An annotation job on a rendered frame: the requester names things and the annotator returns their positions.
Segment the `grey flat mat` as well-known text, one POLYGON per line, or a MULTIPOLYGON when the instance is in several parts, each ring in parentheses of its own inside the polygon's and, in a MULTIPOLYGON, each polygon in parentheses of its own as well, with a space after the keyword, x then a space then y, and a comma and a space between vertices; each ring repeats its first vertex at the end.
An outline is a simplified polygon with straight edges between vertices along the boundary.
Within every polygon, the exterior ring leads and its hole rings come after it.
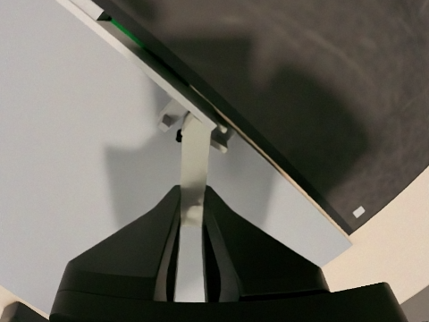
MULTIPOLYGON (((181 185, 172 100, 55 0, 0 0, 0 285, 50 314, 71 259, 181 185)), ((206 185, 324 267, 354 244, 238 132, 206 185)))

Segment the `green circuit board with grey panel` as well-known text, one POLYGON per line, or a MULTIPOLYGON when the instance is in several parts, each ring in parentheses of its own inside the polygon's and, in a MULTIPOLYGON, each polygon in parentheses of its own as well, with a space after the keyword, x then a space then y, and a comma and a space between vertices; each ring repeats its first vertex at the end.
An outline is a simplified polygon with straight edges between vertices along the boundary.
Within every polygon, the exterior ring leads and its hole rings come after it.
POLYGON ((89 0, 55 0, 87 25, 99 37, 137 66, 172 98, 158 116, 158 128, 167 132, 186 112, 176 141, 181 148, 181 226, 202 227, 204 193, 212 146, 225 153, 227 142, 211 130, 225 133, 227 122, 215 114, 214 107, 180 75, 137 41, 89 0))

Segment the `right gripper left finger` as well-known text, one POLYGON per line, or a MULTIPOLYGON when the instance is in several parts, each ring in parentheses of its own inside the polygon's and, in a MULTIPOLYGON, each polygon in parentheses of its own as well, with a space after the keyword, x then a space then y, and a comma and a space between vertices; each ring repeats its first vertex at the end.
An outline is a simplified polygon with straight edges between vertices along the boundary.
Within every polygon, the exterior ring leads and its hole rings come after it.
POLYGON ((146 214, 71 259, 58 290, 75 287, 175 301, 180 238, 181 186, 174 185, 146 214))

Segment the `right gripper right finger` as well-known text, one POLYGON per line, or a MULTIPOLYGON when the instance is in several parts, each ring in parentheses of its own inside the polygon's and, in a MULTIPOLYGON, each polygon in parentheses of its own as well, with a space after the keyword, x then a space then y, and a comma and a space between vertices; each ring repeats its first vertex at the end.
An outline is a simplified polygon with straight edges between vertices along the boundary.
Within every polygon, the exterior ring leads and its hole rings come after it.
POLYGON ((201 248, 205 302, 331 292, 322 268, 237 214, 209 185, 204 193, 201 248))

